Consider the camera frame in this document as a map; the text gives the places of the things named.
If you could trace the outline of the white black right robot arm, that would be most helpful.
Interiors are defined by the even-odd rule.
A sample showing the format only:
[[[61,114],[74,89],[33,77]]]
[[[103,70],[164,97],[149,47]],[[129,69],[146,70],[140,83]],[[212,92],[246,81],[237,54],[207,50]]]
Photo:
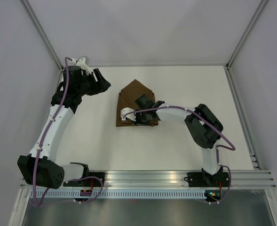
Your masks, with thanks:
[[[145,94],[137,98],[135,103],[140,110],[154,110],[136,113],[134,125],[149,125],[151,121],[172,121],[186,125],[192,139],[202,150],[203,182],[207,186],[213,186],[219,181],[222,168],[218,164],[214,148],[221,136],[212,127],[222,132],[223,125],[205,104],[199,104],[196,108],[185,111],[179,107],[171,108],[164,101],[153,102]]]

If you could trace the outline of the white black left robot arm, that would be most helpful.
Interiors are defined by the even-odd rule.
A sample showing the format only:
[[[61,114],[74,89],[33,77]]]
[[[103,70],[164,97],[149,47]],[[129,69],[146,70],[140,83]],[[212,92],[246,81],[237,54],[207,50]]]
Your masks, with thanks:
[[[79,186],[89,184],[88,165],[79,162],[58,165],[57,151],[82,97],[103,93],[110,86],[98,68],[92,72],[75,65],[64,69],[63,80],[52,96],[49,117],[36,144],[27,155],[19,156],[17,161],[27,184],[52,189],[58,189],[62,183],[70,180]]]

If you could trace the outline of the brown cloth napkin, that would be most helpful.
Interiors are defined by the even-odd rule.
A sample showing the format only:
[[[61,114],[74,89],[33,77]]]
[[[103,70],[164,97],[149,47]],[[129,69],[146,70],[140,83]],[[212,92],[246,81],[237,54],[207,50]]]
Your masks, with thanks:
[[[134,116],[130,114],[126,116],[126,120],[123,121],[121,118],[121,111],[124,108],[131,108],[133,110],[141,110],[142,108],[135,102],[136,99],[140,98],[142,95],[148,97],[149,100],[155,104],[155,95],[153,91],[138,80],[133,80],[127,86],[125,86],[119,93],[118,103],[117,103],[117,116],[116,116],[116,127],[133,127],[133,126],[158,126],[157,120],[146,121],[142,118],[139,118],[141,113],[136,117],[135,121],[131,121],[129,116]]]

